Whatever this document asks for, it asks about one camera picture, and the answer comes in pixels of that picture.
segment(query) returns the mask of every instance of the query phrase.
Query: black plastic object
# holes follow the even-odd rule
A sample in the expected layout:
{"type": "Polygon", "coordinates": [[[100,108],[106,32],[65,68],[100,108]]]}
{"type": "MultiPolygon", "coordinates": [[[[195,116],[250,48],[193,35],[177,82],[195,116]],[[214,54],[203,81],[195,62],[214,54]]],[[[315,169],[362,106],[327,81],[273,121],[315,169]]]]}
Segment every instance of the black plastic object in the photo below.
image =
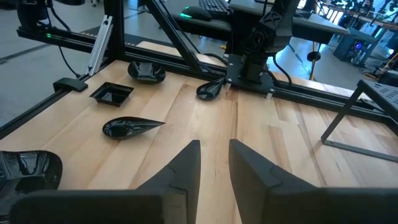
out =
{"type": "Polygon", "coordinates": [[[90,97],[98,103],[105,103],[113,106],[121,106],[123,101],[130,95],[134,88],[105,82],[90,97]]]}
{"type": "Polygon", "coordinates": [[[131,62],[127,70],[133,79],[144,84],[158,84],[166,77],[162,66],[155,63],[131,62]]]}
{"type": "Polygon", "coordinates": [[[19,200],[11,224],[195,224],[200,142],[192,141],[136,190],[41,191],[19,200]]]}
{"type": "Polygon", "coordinates": [[[54,91],[58,90],[73,90],[77,92],[82,92],[87,89],[88,85],[80,80],[72,79],[72,78],[61,78],[55,83],[52,84],[54,87],[54,91]]]}
{"type": "Polygon", "coordinates": [[[219,95],[223,87],[225,78],[220,78],[212,82],[208,82],[197,88],[197,96],[201,100],[214,100],[219,95]]]}
{"type": "Polygon", "coordinates": [[[235,139],[229,173],[242,224],[398,222],[398,189],[318,188],[235,139]]]}
{"type": "Polygon", "coordinates": [[[321,53],[320,52],[310,52],[307,54],[307,60],[309,62],[312,62],[312,60],[315,60],[316,62],[321,59],[321,53]]]}
{"type": "Polygon", "coordinates": [[[108,121],[102,127],[102,132],[112,139],[124,140],[156,128],[164,122],[136,117],[120,117],[108,121]]]}
{"type": "Polygon", "coordinates": [[[0,215],[8,215],[11,205],[25,194],[57,189],[62,161],[52,152],[0,151],[0,215]]]}
{"type": "Polygon", "coordinates": [[[85,0],[54,0],[54,1],[60,2],[62,4],[67,4],[69,6],[81,6],[86,2],[85,0]]]}
{"type": "Polygon", "coordinates": [[[210,21],[212,19],[212,16],[206,10],[198,6],[187,6],[181,13],[183,17],[199,19],[202,21],[210,21]]]}

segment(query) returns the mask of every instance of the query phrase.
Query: green light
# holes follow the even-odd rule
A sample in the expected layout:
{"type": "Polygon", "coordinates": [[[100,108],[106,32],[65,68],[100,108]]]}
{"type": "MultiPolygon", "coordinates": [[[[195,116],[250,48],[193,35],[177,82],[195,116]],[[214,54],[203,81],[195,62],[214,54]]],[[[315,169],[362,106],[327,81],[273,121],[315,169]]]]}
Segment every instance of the green light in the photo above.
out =
{"type": "Polygon", "coordinates": [[[180,13],[180,16],[186,17],[186,18],[192,18],[192,16],[188,16],[188,15],[186,15],[186,14],[184,14],[184,13],[180,13]]]}

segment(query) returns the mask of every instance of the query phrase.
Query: wooden table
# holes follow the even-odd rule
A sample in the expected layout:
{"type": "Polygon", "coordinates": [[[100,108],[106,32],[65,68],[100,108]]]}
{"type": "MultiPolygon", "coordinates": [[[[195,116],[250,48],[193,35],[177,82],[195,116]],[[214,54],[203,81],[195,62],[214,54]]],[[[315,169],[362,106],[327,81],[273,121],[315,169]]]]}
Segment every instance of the wooden table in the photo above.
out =
{"type": "MultiPolygon", "coordinates": [[[[167,47],[157,50],[172,53],[167,47]]],[[[87,90],[67,94],[2,139],[0,149],[58,154],[63,161],[60,189],[135,189],[192,139],[199,139],[197,223],[240,223],[229,178],[228,144],[233,138],[316,186],[398,186],[398,164],[321,144],[320,136],[334,112],[226,88],[215,101],[201,101],[195,91],[203,80],[167,73],[160,85],[141,85],[127,74],[127,66],[113,62],[87,81],[87,90]],[[104,82],[135,90],[120,108],[98,104],[89,95],[104,82]],[[102,126],[120,116],[166,124],[125,141],[107,138],[102,126]]],[[[294,82],[314,85],[306,80],[294,82]]],[[[331,138],[397,154],[397,137],[373,121],[346,116],[331,138]]]]}

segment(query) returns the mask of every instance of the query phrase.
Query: metal bracket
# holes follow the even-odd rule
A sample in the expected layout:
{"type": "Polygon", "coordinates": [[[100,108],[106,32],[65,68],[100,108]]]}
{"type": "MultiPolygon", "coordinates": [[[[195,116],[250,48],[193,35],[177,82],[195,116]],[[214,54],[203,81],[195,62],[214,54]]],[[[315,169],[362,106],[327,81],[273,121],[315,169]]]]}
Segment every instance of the metal bracket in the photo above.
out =
{"type": "Polygon", "coordinates": [[[88,62],[86,74],[93,76],[100,69],[105,49],[108,46],[109,38],[112,33],[112,16],[104,16],[101,27],[99,28],[97,38],[94,43],[93,51],[91,51],[90,61],[88,62]]]}

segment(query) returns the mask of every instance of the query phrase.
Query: metal frame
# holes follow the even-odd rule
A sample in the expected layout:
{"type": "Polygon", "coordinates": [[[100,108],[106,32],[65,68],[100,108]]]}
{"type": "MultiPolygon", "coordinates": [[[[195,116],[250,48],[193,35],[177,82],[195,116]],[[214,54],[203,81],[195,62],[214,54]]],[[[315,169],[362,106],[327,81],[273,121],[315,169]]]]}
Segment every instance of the metal frame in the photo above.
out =
{"type": "Polygon", "coordinates": [[[379,159],[385,159],[387,161],[398,162],[398,157],[397,156],[391,156],[391,155],[388,155],[388,154],[383,154],[383,153],[380,153],[380,152],[370,151],[368,149],[363,149],[363,148],[360,148],[360,147],[350,146],[350,145],[343,144],[343,143],[340,143],[340,142],[327,140],[329,135],[337,127],[338,123],[350,111],[351,107],[354,105],[355,101],[362,94],[362,92],[363,92],[363,88],[361,86],[358,86],[357,89],[354,91],[354,93],[349,98],[349,100],[347,101],[347,103],[344,105],[344,107],[342,107],[340,112],[337,114],[337,116],[334,118],[334,120],[330,123],[329,127],[322,134],[322,136],[321,136],[322,143],[327,145],[327,146],[333,146],[333,147],[337,147],[339,149],[344,149],[344,150],[347,150],[347,151],[356,152],[356,153],[364,154],[364,155],[367,155],[367,156],[376,157],[376,158],[379,158],[379,159]]]}
{"type": "MultiPolygon", "coordinates": [[[[166,70],[174,73],[179,73],[182,75],[187,75],[190,77],[195,77],[203,80],[216,80],[219,78],[224,78],[226,76],[226,68],[219,67],[215,65],[210,65],[207,63],[200,63],[201,67],[207,67],[213,72],[205,73],[196,65],[192,63],[192,54],[187,55],[185,46],[181,43],[181,39],[175,39],[177,35],[175,28],[171,29],[170,21],[167,20],[167,15],[165,12],[160,10],[159,5],[155,0],[146,0],[146,5],[150,9],[152,15],[157,19],[159,24],[162,26],[166,34],[176,46],[177,50],[183,57],[176,57],[169,54],[164,54],[161,52],[156,52],[152,50],[142,49],[140,47],[134,47],[126,45],[124,42],[124,14],[123,14],[123,0],[105,0],[104,1],[104,13],[108,16],[113,17],[113,29],[111,37],[109,38],[108,48],[104,55],[107,57],[106,64],[113,62],[114,60],[123,60],[126,62],[131,61],[141,61],[141,62],[152,62],[158,63],[163,66],[166,70]]],[[[27,39],[37,40],[48,44],[59,45],[61,47],[67,47],[74,50],[79,50],[83,52],[90,53],[93,50],[95,38],[77,34],[68,33],[63,30],[52,30],[50,33],[46,32],[28,32],[19,28],[17,33],[20,37],[25,37],[27,39]]],[[[285,100],[294,101],[296,103],[301,103],[310,106],[316,106],[318,108],[323,108],[326,110],[339,111],[344,104],[348,101],[348,97],[328,93],[325,91],[315,90],[300,85],[288,86],[287,82],[279,82],[278,86],[275,84],[274,97],[282,98],[285,100]]],[[[60,91],[54,93],[53,97],[47,98],[41,102],[41,106],[38,108],[35,106],[29,111],[25,112],[23,115],[12,120],[0,128],[0,139],[7,136],[13,130],[17,129],[19,126],[23,125],[29,119],[33,118],[35,115],[39,114],[46,107],[50,106],[52,103],[59,100],[62,96],[65,96],[67,91],[60,91]]],[[[353,108],[348,112],[348,114],[353,116],[358,116],[360,118],[366,118],[380,123],[389,124],[391,118],[383,112],[374,110],[368,104],[362,101],[356,100],[353,104],[353,108]]],[[[398,133],[396,126],[389,126],[396,134],[398,133]]]]}

